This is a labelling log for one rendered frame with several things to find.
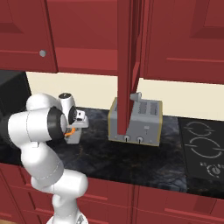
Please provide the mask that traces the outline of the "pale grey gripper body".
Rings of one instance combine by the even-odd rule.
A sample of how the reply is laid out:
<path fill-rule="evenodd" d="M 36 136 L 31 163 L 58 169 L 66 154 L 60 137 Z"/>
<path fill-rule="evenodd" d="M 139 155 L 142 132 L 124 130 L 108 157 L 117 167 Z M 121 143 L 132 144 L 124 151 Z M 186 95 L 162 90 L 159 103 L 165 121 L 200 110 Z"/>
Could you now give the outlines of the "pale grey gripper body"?
<path fill-rule="evenodd" d="M 89 126 L 88 118 L 83 121 L 75 121 L 67 127 L 66 142 L 68 144 L 78 144 L 81 139 L 81 132 Z"/>

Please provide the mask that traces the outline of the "red open cabinet door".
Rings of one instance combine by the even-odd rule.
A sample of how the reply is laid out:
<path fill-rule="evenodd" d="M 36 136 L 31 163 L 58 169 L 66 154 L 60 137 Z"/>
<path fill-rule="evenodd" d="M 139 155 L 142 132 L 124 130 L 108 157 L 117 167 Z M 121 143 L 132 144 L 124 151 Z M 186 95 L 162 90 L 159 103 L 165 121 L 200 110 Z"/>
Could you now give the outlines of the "red open cabinet door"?
<path fill-rule="evenodd" d="M 133 101 L 140 76 L 146 0 L 118 0 L 117 25 L 117 133 L 129 127 Z"/>

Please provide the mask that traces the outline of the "red open cabinet carcass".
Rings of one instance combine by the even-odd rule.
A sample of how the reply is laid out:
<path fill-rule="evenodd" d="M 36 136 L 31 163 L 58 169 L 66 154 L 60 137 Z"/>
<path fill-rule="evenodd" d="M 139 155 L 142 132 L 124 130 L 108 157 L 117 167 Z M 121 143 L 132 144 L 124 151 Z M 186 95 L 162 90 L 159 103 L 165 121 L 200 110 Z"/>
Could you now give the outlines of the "red open cabinet carcass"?
<path fill-rule="evenodd" d="M 117 0 L 47 0 L 58 68 L 117 74 Z"/>

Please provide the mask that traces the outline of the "red cabinet door with knob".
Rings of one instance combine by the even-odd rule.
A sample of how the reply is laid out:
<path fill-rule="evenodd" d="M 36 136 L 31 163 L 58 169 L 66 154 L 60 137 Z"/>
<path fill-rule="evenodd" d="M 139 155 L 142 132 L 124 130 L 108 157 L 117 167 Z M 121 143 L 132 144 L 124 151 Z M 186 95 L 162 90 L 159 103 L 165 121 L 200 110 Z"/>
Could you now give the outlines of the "red cabinet door with knob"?
<path fill-rule="evenodd" d="M 0 68 L 58 72 L 46 0 L 0 0 Z"/>

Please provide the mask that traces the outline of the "red wide cabinet door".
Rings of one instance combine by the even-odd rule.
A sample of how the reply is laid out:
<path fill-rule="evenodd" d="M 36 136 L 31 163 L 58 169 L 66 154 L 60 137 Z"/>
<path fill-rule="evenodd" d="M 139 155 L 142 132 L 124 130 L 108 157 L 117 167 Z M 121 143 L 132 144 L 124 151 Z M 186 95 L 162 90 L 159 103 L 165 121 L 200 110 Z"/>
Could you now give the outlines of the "red wide cabinet door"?
<path fill-rule="evenodd" d="M 151 0 L 143 77 L 224 84 L 224 0 Z"/>

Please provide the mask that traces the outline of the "black appliance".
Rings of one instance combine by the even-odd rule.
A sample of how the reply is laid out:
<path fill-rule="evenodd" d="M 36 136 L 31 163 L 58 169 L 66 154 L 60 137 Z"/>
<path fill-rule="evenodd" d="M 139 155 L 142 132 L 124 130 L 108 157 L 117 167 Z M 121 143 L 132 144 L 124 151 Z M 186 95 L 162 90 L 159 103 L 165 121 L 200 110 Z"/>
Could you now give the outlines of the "black appliance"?
<path fill-rule="evenodd" d="M 8 131 L 11 115 L 25 110 L 27 99 L 32 95 L 26 73 L 0 70 L 0 138 L 16 149 Z"/>

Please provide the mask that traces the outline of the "grey two-slot toaster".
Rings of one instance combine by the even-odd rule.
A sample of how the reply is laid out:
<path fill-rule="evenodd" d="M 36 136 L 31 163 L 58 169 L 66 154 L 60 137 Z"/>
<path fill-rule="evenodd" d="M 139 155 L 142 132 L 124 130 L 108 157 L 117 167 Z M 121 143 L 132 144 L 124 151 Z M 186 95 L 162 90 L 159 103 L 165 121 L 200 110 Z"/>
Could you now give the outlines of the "grey two-slot toaster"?
<path fill-rule="evenodd" d="M 159 146 L 163 124 L 161 101 L 135 101 L 125 135 L 117 133 L 117 98 L 108 112 L 108 140 L 128 144 Z"/>

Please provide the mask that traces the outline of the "black hob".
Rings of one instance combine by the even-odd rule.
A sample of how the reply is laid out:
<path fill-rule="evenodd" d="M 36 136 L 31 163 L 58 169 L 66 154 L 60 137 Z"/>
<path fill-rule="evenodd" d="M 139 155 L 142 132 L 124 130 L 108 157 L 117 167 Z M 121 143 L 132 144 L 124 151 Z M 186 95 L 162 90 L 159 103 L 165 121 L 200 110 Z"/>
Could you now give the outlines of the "black hob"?
<path fill-rule="evenodd" d="M 224 182 L 224 122 L 180 117 L 178 127 L 185 174 Z"/>

